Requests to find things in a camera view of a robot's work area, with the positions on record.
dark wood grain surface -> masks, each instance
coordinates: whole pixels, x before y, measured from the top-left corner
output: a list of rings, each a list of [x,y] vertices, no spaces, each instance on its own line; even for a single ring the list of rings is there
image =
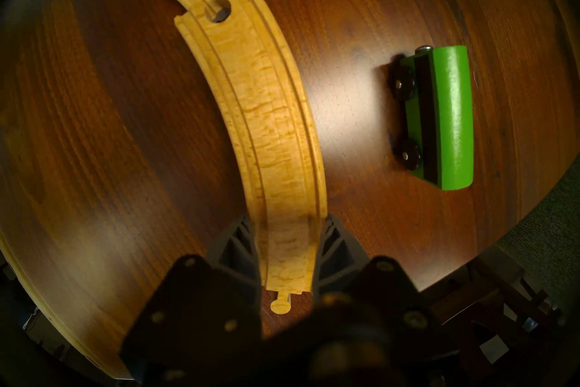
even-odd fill
[[[580,147],[579,27],[564,0],[266,0],[300,69],[329,211],[419,288],[503,236]],[[176,0],[52,0],[3,47],[0,229],[25,287],[108,373],[174,260],[244,209],[225,125],[173,17]],[[474,182],[443,192],[396,158],[391,63],[466,45]],[[269,312],[271,334],[303,316]]]

screw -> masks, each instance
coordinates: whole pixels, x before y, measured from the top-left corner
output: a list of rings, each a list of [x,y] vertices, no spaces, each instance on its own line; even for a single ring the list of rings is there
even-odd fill
[[[226,332],[232,332],[235,331],[237,327],[238,327],[237,320],[228,320],[227,322],[224,323],[223,330]]]
[[[427,317],[418,310],[410,310],[403,315],[403,321],[407,326],[413,329],[427,329],[429,322]]]
[[[380,260],[377,262],[376,268],[381,272],[392,272],[395,269],[394,265],[386,260]]]
[[[432,50],[432,49],[433,47],[431,45],[422,45],[415,50],[415,54],[420,53],[421,51],[424,50]]]
[[[165,319],[165,314],[160,310],[151,314],[151,321],[153,323],[161,323],[164,319]]]
[[[185,377],[183,370],[167,370],[163,376],[166,381],[180,380]]]

green carpet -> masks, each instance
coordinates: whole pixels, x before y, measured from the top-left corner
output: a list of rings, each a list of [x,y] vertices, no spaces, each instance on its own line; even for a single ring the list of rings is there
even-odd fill
[[[580,156],[552,191],[497,243],[569,313],[580,298]]]

